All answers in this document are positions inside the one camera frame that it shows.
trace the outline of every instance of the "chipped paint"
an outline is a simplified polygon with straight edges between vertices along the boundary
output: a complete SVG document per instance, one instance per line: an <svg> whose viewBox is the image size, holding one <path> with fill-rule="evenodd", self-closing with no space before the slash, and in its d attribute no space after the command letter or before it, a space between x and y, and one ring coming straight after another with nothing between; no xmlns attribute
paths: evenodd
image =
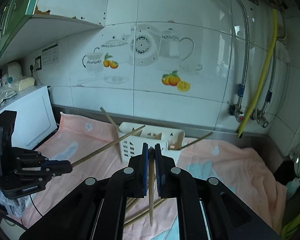
<svg viewBox="0 0 300 240"><path fill-rule="evenodd" d="M34 14L46 14L46 15L50 15L50 12L51 12L50 10L45 11L45 12L40 11L39 8L38 8L38 6L36 6L35 10L34 10Z"/></svg>

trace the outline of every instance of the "wall outlet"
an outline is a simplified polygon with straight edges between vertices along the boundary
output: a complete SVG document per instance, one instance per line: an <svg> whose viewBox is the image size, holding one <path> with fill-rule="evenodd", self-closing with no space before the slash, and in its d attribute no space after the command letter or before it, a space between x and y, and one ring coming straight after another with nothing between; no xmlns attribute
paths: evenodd
<svg viewBox="0 0 300 240"><path fill-rule="evenodd" d="M42 70L42 64L41 64L41 55L35 58L35 70Z"/></svg>

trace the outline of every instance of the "silver screw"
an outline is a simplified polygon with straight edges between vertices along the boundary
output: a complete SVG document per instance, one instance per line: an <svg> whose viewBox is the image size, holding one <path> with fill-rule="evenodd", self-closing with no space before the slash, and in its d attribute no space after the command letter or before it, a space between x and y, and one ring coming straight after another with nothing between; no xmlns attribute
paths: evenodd
<svg viewBox="0 0 300 240"><path fill-rule="evenodd" d="M91 186L93 184L95 184L96 180L94 178L87 178L85 180L85 183L88 185L88 186Z"/></svg>
<svg viewBox="0 0 300 240"><path fill-rule="evenodd" d="M125 168L125 169L123 170L123 172L124 172L125 174L131 174L131 173L133 173L133 168L127 167L127 168Z"/></svg>
<svg viewBox="0 0 300 240"><path fill-rule="evenodd" d="M173 167L171 168L171 172L174 174L179 174L181 172L181 169L178 167Z"/></svg>
<svg viewBox="0 0 300 240"><path fill-rule="evenodd" d="M210 178L209 183L212 185L217 185L219 183L219 180L217 178Z"/></svg>

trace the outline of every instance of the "yellow hose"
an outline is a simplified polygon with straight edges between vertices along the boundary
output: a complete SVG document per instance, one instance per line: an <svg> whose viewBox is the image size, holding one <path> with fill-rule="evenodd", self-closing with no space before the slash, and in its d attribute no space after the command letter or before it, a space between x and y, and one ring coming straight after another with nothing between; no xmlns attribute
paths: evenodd
<svg viewBox="0 0 300 240"><path fill-rule="evenodd" d="M271 59L271 56L272 56L274 45L275 45L275 42L277 40L277 31L278 31L277 29L278 29L277 10L272 9L272 38L271 38L271 42L270 42L270 45L269 45L269 48L268 48L266 59L265 59L265 61L263 63L263 66L262 66L261 74L260 74L259 81L258 81L258 86L257 86L256 92L254 93L252 103L250 104L250 106L249 106L249 108L248 108L248 110L245 114L243 122L240 123L240 125L239 125L238 137L241 136L241 134L243 132L243 129L246 126L248 120L250 119L250 116L253 112L253 109L255 108L255 106L257 104L257 101L258 101L258 98L260 96L262 85L263 85L263 82L265 81L265 77L266 77L266 74L267 74L267 71L268 71L268 68L269 68L270 59Z"/></svg>

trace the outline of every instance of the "gray cloth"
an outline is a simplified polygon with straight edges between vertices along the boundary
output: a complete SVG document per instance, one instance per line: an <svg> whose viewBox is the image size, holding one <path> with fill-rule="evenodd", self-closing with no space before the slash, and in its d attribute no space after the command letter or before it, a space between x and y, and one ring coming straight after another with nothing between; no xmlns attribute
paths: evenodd
<svg viewBox="0 0 300 240"><path fill-rule="evenodd" d="M23 212L26 209L26 202L29 198L29 196L25 196L17 199L8 199L3 195L0 189L0 205L10 206L12 214L18 218L22 217Z"/></svg>

